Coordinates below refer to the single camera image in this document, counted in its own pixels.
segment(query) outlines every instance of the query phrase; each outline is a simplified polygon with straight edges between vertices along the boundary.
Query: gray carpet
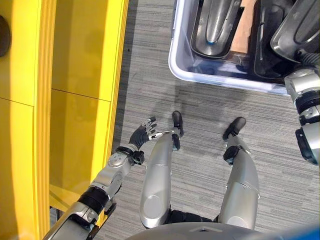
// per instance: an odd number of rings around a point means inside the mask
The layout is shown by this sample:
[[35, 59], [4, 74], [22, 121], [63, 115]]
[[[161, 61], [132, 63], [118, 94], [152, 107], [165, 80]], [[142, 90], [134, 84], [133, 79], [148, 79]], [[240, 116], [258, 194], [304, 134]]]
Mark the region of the gray carpet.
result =
[[[301, 157], [300, 128], [288, 96], [192, 83], [168, 67], [173, 0], [129, 3], [113, 150], [126, 144], [146, 118], [157, 129], [183, 115], [181, 149], [172, 154], [171, 206], [213, 219], [220, 211], [231, 168], [223, 161], [222, 133], [236, 117], [247, 124], [240, 136], [250, 147], [259, 176], [256, 230], [284, 230], [319, 222], [319, 167]], [[117, 208], [96, 240], [122, 240], [145, 228], [139, 218], [145, 165], [154, 146], [142, 147], [146, 162], [134, 166], [116, 196]]]

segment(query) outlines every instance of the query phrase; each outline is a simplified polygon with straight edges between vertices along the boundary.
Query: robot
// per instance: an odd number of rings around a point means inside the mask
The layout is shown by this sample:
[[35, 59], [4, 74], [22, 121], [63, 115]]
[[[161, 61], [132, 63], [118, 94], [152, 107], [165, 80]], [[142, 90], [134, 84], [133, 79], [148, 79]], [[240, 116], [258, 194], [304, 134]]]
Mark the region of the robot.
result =
[[[319, 55], [302, 55], [303, 65], [284, 81], [299, 114], [301, 128], [296, 138], [301, 154], [318, 165], [320, 158], [320, 78]], [[264, 235], [254, 231], [259, 199], [259, 182], [248, 146], [237, 136], [245, 126], [243, 117], [236, 118], [222, 138], [227, 142], [223, 159], [232, 166], [220, 214], [207, 219], [170, 208], [171, 157], [180, 148], [184, 135], [183, 119], [172, 113], [173, 128], [156, 132], [156, 118], [151, 117], [132, 134], [125, 146], [110, 156], [107, 165], [45, 235], [45, 240], [91, 240], [99, 231], [95, 225], [99, 214], [112, 203], [122, 180], [134, 165], [144, 162], [141, 146], [157, 141], [148, 162], [140, 200], [140, 219], [148, 228], [128, 240], [144, 239], [319, 239], [319, 226], [299, 231]]]

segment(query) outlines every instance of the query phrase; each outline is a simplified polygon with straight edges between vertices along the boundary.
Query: yellow panel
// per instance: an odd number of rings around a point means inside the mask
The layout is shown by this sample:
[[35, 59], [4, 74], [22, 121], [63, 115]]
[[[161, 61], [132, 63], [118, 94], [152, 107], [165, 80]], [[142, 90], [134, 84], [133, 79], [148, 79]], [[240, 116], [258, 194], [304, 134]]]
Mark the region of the yellow panel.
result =
[[107, 2], [57, 0], [53, 89], [110, 101], [111, 88], [99, 96]]
[[0, 239], [35, 239], [33, 107], [0, 98]]
[[69, 206], [102, 169], [109, 108], [104, 100], [52, 90], [50, 199]]
[[33, 157], [35, 215], [38, 226], [38, 236], [35, 238], [42, 239], [50, 229], [50, 103], [56, 0], [41, 0], [38, 11], [40, 23], [34, 81]]
[[[106, 41], [104, 42], [105, 46], [103, 48], [102, 64], [105, 67], [101, 72], [102, 79], [111, 79], [111, 78], [113, 79], [110, 116], [109, 116], [109, 122], [108, 122], [108, 133], [107, 133], [106, 143], [105, 143], [105, 147], [106, 147], [105, 157], [104, 157], [105, 161], [107, 161], [107, 159], [111, 155], [112, 142], [114, 137], [122, 54], [123, 54], [123, 48], [124, 48], [126, 20], [127, 20], [127, 13], [128, 13], [128, 3], [129, 3], [129, 0], [122, 0], [122, 2], [109, 1], [110, 7], [108, 5], [108, 10], [117, 9], [117, 11], [114, 11], [114, 12], [108, 11], [108, 14], [107, 14], [107, 20], [106, 20], [107, 24], [106, 24], [105, 32], [109, 33], [109, 31], [113, 31], [115, 33], [114, 36], [116, 36], [116, 40], [114, 40], [113, 43], [108, 42], [108, 44]], [[112, 19], [115, 19], [115, 20], [119, 19], [118, 26], [117, 26], [118, 29], [116, 29], [115, 26], [112, 26], [110, 24]], [[111, 46], [113, 46], [115, 42], [117, 42], [117, 45], [116, 47], [112, 48]], [[114, 59], [115, 64], [112, 66], [111, 58], [108, 58], [108, 56], [112, 56], [113, 54], [115, 54], [115, 59]]]
[[12, 35], [9, 52], [0, 57], [0, 98], [30, 106], [34, 105], [40, 7], [38, 0], [0, 0], [0, 15]]

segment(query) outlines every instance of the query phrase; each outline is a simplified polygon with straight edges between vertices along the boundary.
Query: wooden board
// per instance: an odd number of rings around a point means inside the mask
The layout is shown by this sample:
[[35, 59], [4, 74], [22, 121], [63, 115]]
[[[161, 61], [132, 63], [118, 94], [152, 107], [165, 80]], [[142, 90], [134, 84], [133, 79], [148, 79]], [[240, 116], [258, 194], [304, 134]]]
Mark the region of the wooden board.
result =
[[244, 11], [233, 38], [231, 51], [240, 53], [248, 52], [255, 3], [256, 0], [242, 0], [241, 6], [244, 7]]

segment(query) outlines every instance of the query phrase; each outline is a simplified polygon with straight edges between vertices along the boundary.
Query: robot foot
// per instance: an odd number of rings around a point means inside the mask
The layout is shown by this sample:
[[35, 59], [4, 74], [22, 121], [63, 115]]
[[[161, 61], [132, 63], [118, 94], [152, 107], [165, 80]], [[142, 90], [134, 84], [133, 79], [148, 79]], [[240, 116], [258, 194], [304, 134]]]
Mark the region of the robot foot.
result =
[[246, 119], [244, 117], [237, 117], [228, 128], [224, 131], [222, 139], [227, 141], [230, 135], [237, 136], [240, 130], [246, 125]]

